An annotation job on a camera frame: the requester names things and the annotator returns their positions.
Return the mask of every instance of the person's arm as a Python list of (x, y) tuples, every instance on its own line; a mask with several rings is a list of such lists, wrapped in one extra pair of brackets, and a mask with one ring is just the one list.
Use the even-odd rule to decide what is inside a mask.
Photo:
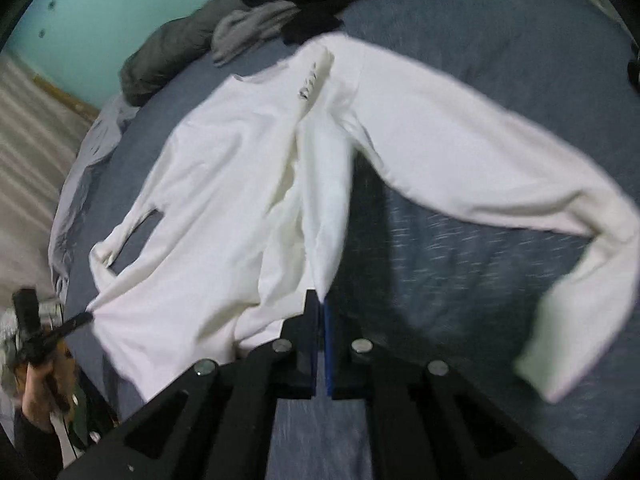
[(62, 450), (50, 420), (52, 400), (46, 377), (53, 364), (29, 365), (22, 408), (15, 413), (15, 449), (38, 480), (54, 480), (62, 471)]

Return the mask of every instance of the black device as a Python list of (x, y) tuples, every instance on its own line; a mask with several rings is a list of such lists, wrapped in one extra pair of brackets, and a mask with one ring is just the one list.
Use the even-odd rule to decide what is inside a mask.
[(393, 357), (314, 292), (280, 339), (197, 362), (59, 479), (264, 478), (277, 399), (315, 394), (320, 318), (330, 396), (366, 400), (376, 480), (575, 479), (445, 361)]
[[(94, 318), (90, 312), (83, 312), (46, 332), (40, 322), (40, 303), (34, 288), (21, 288), (14, 292), (13, 300), (21, 342), (14, 367), (24, 363), (41, 365), (56, 349), (58, 341)], [(65, 413), (68, 412), (69, 403), (58, 392), (53, 375), (48, 375), (46, 380), (59, 409)]]

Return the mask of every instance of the mattress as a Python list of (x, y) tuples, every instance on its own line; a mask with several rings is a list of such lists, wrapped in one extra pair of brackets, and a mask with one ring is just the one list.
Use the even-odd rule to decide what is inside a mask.
[[(443, 70), (547, 127), (640, 203), (640, 98), (625, 72), (630, 40), (586, 0), (360, 0), (343, 20), (346, 33)], [(293, 50), (272, 41), (221, 68), (205, 56), (139, 111), (92, 183), (73, 243), (68, 316), (95, 297), (89, 250), (127, 213), (175, 125), (230, 74), (258, 72)], [(419, 360), (425, 342), (435, 344), (580, 480), (602, 480), (640, 425), (640, 308), (555, 406), (511, 371), (537, 298), (575, 265), (588, 240), (455, 221), (393, 192), (362, 159), (350, 211), (335, 306), (405, 358)], [(130, 237), (116, 272), (158, 221), (152, 215)], [(122, 417), (140, 407), (90, 330), (68, 344)], [(363, 404), (322, 396), (279, 402), (270, 453), (268, 478), (371, 478)]]

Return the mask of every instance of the gray towel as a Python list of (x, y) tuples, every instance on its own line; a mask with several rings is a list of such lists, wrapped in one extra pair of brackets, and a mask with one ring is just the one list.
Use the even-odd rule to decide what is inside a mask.
[(298, 11), (294, 3), (285, 0), (269, 2), (251, 10), (234, 10), (220, 20), (213, 32), (213, 61), (218, 66), (224, 65), (274, 38)]

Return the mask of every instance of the gray cloth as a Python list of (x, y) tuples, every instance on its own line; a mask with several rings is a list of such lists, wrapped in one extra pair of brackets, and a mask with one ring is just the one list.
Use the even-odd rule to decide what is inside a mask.
[[(249, 7), (242, 0), (209, 0), (190, 16), (167, 22), (153, 32), (120, 69), (127, 101), (144, 105), (190, 62), (204, 55), (218, 23), (235, 10), (248, 11)], [(247, 29), (244, 34), (252, 35)]]
[(249, 10), (242, 0), (209, 0), (190, 16), (167, 22), (151, 34), (120, 69), (127, 101), (142, 106), (190, 62), (207, 53), (222, 18)]
[[(589, 2), (361, 0), (343, 20), (348, 34), (443, 70), (551, 129), (640, 203), (640, 100), (625, 74), (628, 37)], [(129, 211), (175, 125), (229, 75), (256, 73), (293, 51), (270, 41), (220, 68), (205, 56), (140, 110), (76, 238), (68, 316), (95, 297), (89, 250)], [(356, 168), (343, 266), (332, 292), (353, 304), (337, 306), (403, 356), (419, 357), (424, 338), (435, 343), (580, 480), (605, 478), (640, 426), (640, 308), (575, 391), (546, 405), (513, 375), (511, 357), (530, 327), (536, 298), (571, 268), (585, 240), (456, 222), (417, 208), (366, 170)], [(158, 221), (153, 215), (129, 238), (116, 272), (137, 257)], [(358, 272), (351, 264), (365, 265)], [(114, 373), (90, 330), (67, 341), (122, 415), (139, 408), (135, 390)], [(365, 423), (357, 402), (280, 402), (270, 478), (300, 478), (300, 471), (318, 479), (371, 478)]]
[(296, 4), (278, 0), (251, 10), (234, 10), (213, 32), (211, 55), (217, 66), (228, 63), (247, 50), (258, 48), (280, 33), (282, 26), (300, 10)]
[(66, 301), (69, 272), (72, 265), (72, 244), (82, 229), (85, 202), (95, 181), (95, 173), (120, 142), (122, 133), (136, 116), (138, 108), (130, 106), (118, 94), (111, 98), (86, 133), (78, 156), (66, 176), (60, 191), (56, 216), (49, 238), (49, 268), (56, 295)]

